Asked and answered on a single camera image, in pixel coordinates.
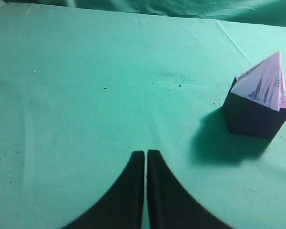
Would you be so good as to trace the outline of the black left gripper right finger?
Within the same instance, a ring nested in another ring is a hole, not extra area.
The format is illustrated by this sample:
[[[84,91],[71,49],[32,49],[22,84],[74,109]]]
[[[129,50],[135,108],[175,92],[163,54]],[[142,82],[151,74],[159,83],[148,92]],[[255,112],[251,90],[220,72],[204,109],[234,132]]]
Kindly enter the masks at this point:
[[[180,184],[159,150],[147,152],[147,205],[152,229],[229,229]]]

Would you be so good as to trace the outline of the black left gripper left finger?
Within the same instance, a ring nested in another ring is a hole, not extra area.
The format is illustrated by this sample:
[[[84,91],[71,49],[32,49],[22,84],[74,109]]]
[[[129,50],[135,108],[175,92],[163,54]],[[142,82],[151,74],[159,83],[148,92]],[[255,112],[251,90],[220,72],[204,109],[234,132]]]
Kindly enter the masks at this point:
[[[108,191],[65,229],[140,229],[144,207],[144,151],[132,152]]]

